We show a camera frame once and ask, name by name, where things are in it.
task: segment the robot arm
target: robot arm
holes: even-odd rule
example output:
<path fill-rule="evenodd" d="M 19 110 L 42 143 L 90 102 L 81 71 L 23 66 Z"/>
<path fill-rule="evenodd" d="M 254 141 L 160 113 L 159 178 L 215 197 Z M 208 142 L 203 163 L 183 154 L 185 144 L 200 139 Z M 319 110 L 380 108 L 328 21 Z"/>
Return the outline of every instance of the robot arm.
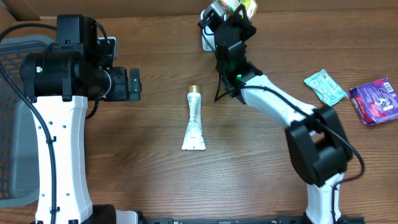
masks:
<path fill-rule="evenodd" d="M 313 142 L 312 136 L 323 131 L 318 125 L 320 121 L 347 141 L 335 110 L 328 106 L 316 109 L 272 84 L 266 75 L 246 59 L 244 42 L 256 33 L 256 28 L 247 18 L 244 6 L 240 5 L 227 19 L 224 19 L 225 15 L 222 7 L 214 2 L 202 12 L 198 25 L 202 30 L 207 30 L 202 32 L 203 40 L 206 41 L 203 46 L 213 46 L 217 59 L 216 69 L 226 91 L 231 97 L 262 111 L 285 130 L 292 165 L 307 183 L 308 207 L 304 222 L 333 223 L 332 215 L 335 214 L 338 220 L 341 212 L 338 209 L 338 188 L 334 192 L 336 199 L 332 211 L 332 187 L 343 180 L 347 162 L 353 152 L 330 133 L 325 132 L 324 138 L 318 142 Z M 256 88 L 259 86 L 267 87 L 280 96 Z M 306 113 L 306 116 L 298 113 L 281 97 Z M 338 223 L 345 221 L 347 219 L 341 217 Z M 355 221 L 364 223 L 363 219 Z"/>
<path fill-rule="evenodd" d="M 104 37 L 97 37 L 97 27 Z M 45 123 L 34 116 L 40 173 L 34 223 L 52 223 L 54 215 L 55 223 L 136 224 L 138 221 L 137 213 L 116 211 L 112 205 L 93 205 L 86 183 L 84 125 L 88 101 L 141 98 L 139 70 L 130 70 L 129 82 L 124 67 L 113 67 L 117 52 L 116 38 L 107 37 L 95 20 L 65 15 L 57 18 L 56 43 L 50 44 L 45 53 L 29 54 L 24 60 L 20 70 L 24 94 Z M 56 185 L 52 185 L 44 125 L 52 137 Z M 56 208 L 52 208 L 54 197 Z"/>

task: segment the tube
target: tube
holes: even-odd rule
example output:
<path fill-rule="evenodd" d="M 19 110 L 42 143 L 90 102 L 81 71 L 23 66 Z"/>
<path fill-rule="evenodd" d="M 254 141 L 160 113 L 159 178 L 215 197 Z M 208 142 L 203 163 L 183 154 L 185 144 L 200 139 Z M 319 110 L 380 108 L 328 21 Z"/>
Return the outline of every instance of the tube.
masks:
<path fill-rule="evenodd" d="M 201 128 L 201 93 L 200 87 L 189 86 L 188 89 L 189 122 L 185 132 L 182 150 L 205 150 L 205 140 Z"/>

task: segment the black cable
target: black cable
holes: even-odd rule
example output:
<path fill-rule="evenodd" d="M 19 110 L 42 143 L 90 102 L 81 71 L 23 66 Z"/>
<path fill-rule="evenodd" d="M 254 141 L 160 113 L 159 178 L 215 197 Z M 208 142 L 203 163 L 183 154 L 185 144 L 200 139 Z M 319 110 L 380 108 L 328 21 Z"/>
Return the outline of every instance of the black cable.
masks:
<path fill-rule="evenodd" d="M 97 110 L 98 110 L 98 105 L 99 105 L 99 104 L 100 104 L 100 100 L 99 100 L 99 99 L 95 99 L 94 108 L 93 108 L 93 110 L 91 111 L 91 113 L 90 113 L 89 115 L 86 116 L 86 119 L 90 119 L 90 118 L 92 118 L 92 117 L 95 115 L 95 113 L 96 113 Z"/>
<path fill-rule="evenodd" d="M 206 41 L 206 44 L 209 45 L 210 49 L 215 52 L 216 49 L 214 49 L 214 47 L 210 44 L 210 41 L 206 38 L 205 36 L 205 29 L 201 30 L 201 36 L 204 38 L 204 40 Z"/>
<path fill-rule="evenodd" d="M 218 94 L 220 93 L 220 89 L 221 89 L 221 79 L 222 79 L 222 77 L 221 77 L 221 72 L 218 74 L 218 85 L 217 85 L 217 92 L 216 92 L 216 96 L 214 97 L 214 102 L 216 103 L 217 102 L 217 97 L 218 97 Z"/>
<path fill-rule="evenodd" d="M 233 90 L 229 90 L 229 91 L 223 93 L 220 96 L 218 96 L 218 92 L 219 92 L 219 90 L 218 90 L 214 102 L 217 102 L 219 99 L 221 99 L 222 97 L 224 97 L 224 96 L 226 96 L 226 95 L 228 95 L 230 93 L 233 93 L 233 92 L 236 92 L 236 91 L 240 91 L 242 89 L 250 89 L 250 88 L 251 89 L 259 89 L 259 90 L 269 91 L 269 92 L 275 94 L 276 96 L 278 96 L 281 100 L 283 100 L 286 104 L 288 104 L 290 107 L 292 107 L 295 111 L 299 112 L 300 114 L 302 114 L 306 118 L 311 118 L 311 116 L 309 114 L 307 114 L 306 112 L 302 111 L 298 106 L 295 106 L 292 102 L 290 102 L 288 99 L 286 99 L 280 93 L 278 93 L 277 91 L 275 91 L 275 90 L 273 90 L 271 88 L 265 87 L 265 86 L 241 86 L 239 88 L 235 88 Z M 331 213 L 332 213 L 332 217 L 333 217 L 333 224 L 336 224 L 336 217 L 335 217 L 335 215 L 336 215 L 335 214 L 335 190 L 337 190 L 337 185 L 360 178 L 365 172 L 365 163 L 363 161 L 363 158 L 359 154 L 359 152 L 348 141 L 343 139 L 340 135 L 335 133 L 328 126 L 324 125 L 321 121 L 319 121 L 317 119 L 314 119 L 314 121 L 317 122 L 317 125 L 319 125 L 319 127 L 321 127 L 324 132 L 327 132 L 327 133 L 329 133 L 331 135 L 334 135 L 336 138 L 338 138 L 341 141 L 341 143 L 343 145 L 345 145 L 345 147 L 351 149 L 352 152 L 354 153 L 354 155 L 358 158 L 359 163 L 361 164 L 361 172 L 358 175 L 356 175 L 354 177 L 350 177 L 350 178 L 344 179 L 344 180 L 341 180 L 341 181 L 335 183 L 333 185 L 333 187 L 332 187 L 332 191 L 331 191 Z"/>
<path fill-rule="evenodd" d="M 109 52 L 109 48 L 110 48 L 111 45 L 110 45 L 110 43 L 108 43 L 108 41 L 109 41 L 108 40 L 108 36 L 106 35 L 105 29 L 102 26 L 102 24 L 100 24 L 99 22 L 96 22 L 95 25 L 99 28 L 99 30 L 101 31 L 102 35 L 104 35 L 104 39 L 105 39 L 105 42 L 106 42 L 105 44 L 107 46 L 107 47 L 105 47 L 103 58 L 101 58 L 101 60 L 98 63 L 98 65 L 103 65 L 108 59 L 108 52 Z"/>
<path fill-rule="evenodd" d="M 50 26 L 50 25 L 45 25 L 45 24 L 20 24 L 16 25 L 13 27 L 10 27 L 3 31 L 0 34 L 0 42 L 3 40 L 3 38 L 10 33 L 11 31 L 14 31 L 16 29 L 24 28 L 24 27 L 42 27 L 42 28 L 48 28 L 48 29 L 53 29 L 57 30 L 55 26 Z M 49 131 L 49 128 L 47 127 L 43 117 L 40 115 L 40 113 L 37 111 L 36 107 L 25 97 L 25 95 L 21 92 L 21 90 L 18 88 L 18 86 L 15 85 L 15 83 L 10 79 L 8 74 L 6 73 L 6 70 L 2 66 L 0 62 L 0 74 L 2 75 L 3 79 L 10 85 L 10 87 L 17 93 L 17 95 L 21 98 L 21 100 L 29 107 L 29 109 L 35 114 L 37 120 L 39 120 L 39 123 L 43 129 L 45 138 L 47 140 L 47 144 L 49 145 L 49 154 L 50 154 L 50 163 L 51 163 L 51 224 L 55 224 L 55 219 L 57 216 L 57 173 L 56 173 L 56 166 L 55 166 L 55 154 L 54 154 L 54 146 L 53 146 L 53 139 L 51 138 L 51 134 Z"/>

